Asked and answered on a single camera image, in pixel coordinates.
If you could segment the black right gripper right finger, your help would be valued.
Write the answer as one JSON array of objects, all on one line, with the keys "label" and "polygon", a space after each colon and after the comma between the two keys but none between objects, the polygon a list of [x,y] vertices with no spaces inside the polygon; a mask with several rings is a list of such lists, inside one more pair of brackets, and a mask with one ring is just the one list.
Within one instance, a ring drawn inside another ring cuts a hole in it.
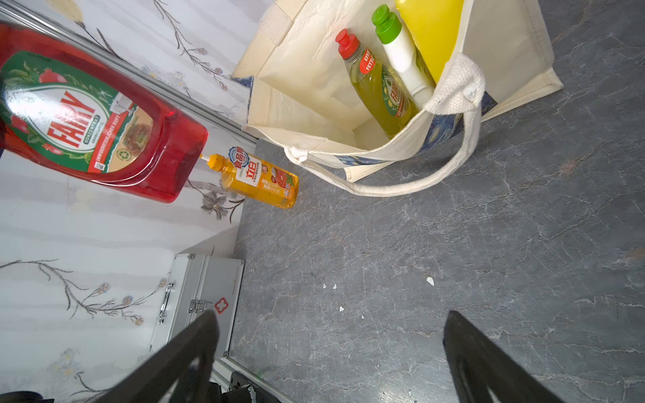
[{"label": "black right gripper right finger", "polygon": [[448,313],[443,347],[461,402],[560,402],[460,312]]}]

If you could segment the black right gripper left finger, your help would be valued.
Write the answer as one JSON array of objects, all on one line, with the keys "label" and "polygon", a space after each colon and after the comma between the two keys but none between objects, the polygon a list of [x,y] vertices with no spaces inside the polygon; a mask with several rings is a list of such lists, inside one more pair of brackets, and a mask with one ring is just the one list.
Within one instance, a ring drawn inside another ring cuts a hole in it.
[{"label": "black right gripper left finger", "polygon": [[206,311],[99,402],[206,402],[219,339],[216,315]]}]

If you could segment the orange dish soap bottle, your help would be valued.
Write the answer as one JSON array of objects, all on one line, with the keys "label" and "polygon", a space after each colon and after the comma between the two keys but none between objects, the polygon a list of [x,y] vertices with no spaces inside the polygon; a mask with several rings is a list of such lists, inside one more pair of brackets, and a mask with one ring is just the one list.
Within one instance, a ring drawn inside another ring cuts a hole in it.
[{"label": "orange dish soap bottle", "polygon": [[223,189],[281,209],[293,208],[299,178],[235,146],[228,154],[201,154],[212,171],[221,174]]}]

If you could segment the green red-capped dish soap bottle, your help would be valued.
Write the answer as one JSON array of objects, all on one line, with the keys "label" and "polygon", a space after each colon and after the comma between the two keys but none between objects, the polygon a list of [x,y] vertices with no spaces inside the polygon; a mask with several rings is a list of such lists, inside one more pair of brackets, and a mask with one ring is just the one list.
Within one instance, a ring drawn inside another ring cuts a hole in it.
[{"label": "green red-capped dish soap bottle", "polygon": [[417,106],[399,84],[397,75],[355,35],[343,29],[335,41],[354,90],[385,135],[393,139],[418,113]]}]

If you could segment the red dish soap bottle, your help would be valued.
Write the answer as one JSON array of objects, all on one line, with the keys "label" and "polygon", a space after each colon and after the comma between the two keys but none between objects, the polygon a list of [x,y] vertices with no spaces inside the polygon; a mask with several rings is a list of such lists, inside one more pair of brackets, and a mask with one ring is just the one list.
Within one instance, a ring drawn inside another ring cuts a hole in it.
[{"label": "red dish soap bottle", "polygon": [[172,203],[207,140],[204,126],[126,75],[60,40],[2,24],[2,150]]}]

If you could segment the cream canvas starry-night shopping bag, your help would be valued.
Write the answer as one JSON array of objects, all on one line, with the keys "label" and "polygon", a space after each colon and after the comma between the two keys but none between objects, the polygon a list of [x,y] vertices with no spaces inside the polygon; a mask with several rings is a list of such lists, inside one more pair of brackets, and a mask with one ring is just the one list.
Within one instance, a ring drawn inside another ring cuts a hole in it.
[{"label": "cream canvas starry-night shopping bag", "polygon": [[335,41],[348,30],[405,87],[371,21],[383,4],[403,22],[395,1],[277,1],[234,71],[251,81],[245,128],[344,191],[392,197],[435,186],[474,153],[483,121],[563,86],[537,2],[464,1],[432,98],[389,139],[354,90]]}]

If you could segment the white green-capped soap bottle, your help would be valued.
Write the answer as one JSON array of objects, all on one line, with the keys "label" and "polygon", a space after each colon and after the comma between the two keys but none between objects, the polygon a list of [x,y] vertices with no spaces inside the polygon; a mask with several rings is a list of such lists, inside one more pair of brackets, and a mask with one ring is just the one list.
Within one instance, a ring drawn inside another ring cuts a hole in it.
[{"label": "white green-capped soap bottle", "polygon": [[423,109],[432,98],[436,84],[409,30],[386,4],[374,11],[371,21],[392,68],[416,106]]}]

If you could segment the yellow pump dish soap bottle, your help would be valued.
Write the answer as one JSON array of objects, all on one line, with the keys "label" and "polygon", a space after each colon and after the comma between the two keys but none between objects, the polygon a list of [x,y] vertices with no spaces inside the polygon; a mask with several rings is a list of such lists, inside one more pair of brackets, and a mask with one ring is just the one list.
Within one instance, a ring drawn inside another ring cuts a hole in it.
[{"label": "yellow pump dish soap bottle", "polygon": [[433,80],[438,83],[455,49],[464,1],[396,0],[395,4]]}]

